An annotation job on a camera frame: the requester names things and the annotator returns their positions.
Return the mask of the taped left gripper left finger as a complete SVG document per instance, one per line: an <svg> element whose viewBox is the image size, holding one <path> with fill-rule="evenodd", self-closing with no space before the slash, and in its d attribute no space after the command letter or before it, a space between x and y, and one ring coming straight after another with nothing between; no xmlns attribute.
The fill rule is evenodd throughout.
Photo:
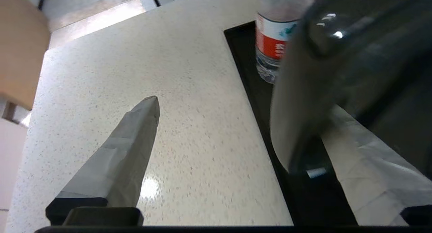
<svg viewBox="0 0 432 233"><path fill-rule="evenodd" d="M45 209L53 226L76 207L136 207L160 118L156 96L125 113L106 141Z"/></svg>

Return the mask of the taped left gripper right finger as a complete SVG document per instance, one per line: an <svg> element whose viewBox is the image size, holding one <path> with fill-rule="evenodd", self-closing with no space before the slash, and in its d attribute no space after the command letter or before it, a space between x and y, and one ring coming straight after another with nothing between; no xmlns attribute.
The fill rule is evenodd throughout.
<svg viewBox="0 0 432 233"><path fill-rule="evenodd" d="M359 225L407 226L403 210L431 205L431 180L341 107L321 139Z"/></svg>

